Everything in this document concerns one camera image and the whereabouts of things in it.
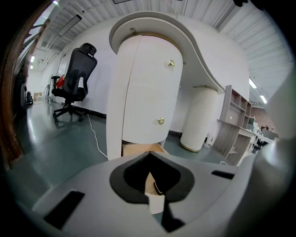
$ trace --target office chair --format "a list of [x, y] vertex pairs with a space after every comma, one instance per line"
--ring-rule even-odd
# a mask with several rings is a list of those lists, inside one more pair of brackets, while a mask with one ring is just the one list
[[[89, 43], [85, 43], [73, 50], [62, 89], [56, 88], [56, 80], [60, 77], [51, 77], [54, 80], [53, 95], [65, 98], [65, 106], [62, 109], [55, 110], [53, 113], [55, 123], [58, 122], [57, 117], [66, 112], [69, 112], [70, 115], [72, 113], [78, 115], [79, 121], [82, 121], [82, 115], [77, 112], [71, 103], [83, 101], [88, 93], [87, 80], [98, 62], [94, 58], [96, 51], [96, 48]], [[83, 78], [83, 88], [79, 87], [81, 78]]]

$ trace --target cabinet door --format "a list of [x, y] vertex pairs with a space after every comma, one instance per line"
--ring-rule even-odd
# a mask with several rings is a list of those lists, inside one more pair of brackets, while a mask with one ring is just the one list
[[170, 42], [153, 36], [141, 36], [129, 84], [178, 95], [183, 58]]
[[128, 88], [123, 140], [131, 143], [151, 144], [163, 141], [169, 132], [177, 97], [146, 86]]

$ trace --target chair headrest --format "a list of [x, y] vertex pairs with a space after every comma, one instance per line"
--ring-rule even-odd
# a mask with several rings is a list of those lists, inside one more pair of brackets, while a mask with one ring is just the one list
[[89, 43], [85, 43], [81, 45], [79, 48], [85, 51], [87, 54], [90, 54], [91, 56], [94, 56], [94, 54], [97, 52], [97, 49]]

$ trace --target gray floor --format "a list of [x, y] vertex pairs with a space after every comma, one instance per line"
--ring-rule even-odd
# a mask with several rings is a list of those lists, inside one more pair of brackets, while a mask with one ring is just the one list
[[[66, 113], [55, 125], [52, 113], [58, 108], [61, 105], [57, 103], [38, 102], [16, 124], [25, 155], [13, 164], [7, 180], [17, 200], [28, 207], [80, 170], [107, 161], [97, 150], [88, 117], [84, 115], [79, 122], [78, 116]], [[91, 115], [90, 119], [100, 149], [106, 154], [106, 120]], [[168, 136], [164, 148], [171, 155], [195, 161], [225, 161], [222, 155], [206, 147], [199, 152], [185, 150], [179, 137]]]

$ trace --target chair base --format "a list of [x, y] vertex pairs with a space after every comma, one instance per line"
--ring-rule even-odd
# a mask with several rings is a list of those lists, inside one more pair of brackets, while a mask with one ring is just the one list
[[77, 109], [75, 109], [74, 106], [71, 105], [72, 102], [67, 102], [65, 106], [62, 109], [57, 109], [54, 110], [54, 113], [52, 114], [52, 116], [55, 119], [55, 123], [57, 123], [57, 117], [61, 116], [62, 114], [65, 114], [67, 112], [69, 112], [70, 115], [72, 115], [73, 113], [79, 116], [79, 121], [82, 121], [82, 113], [77, 112]]

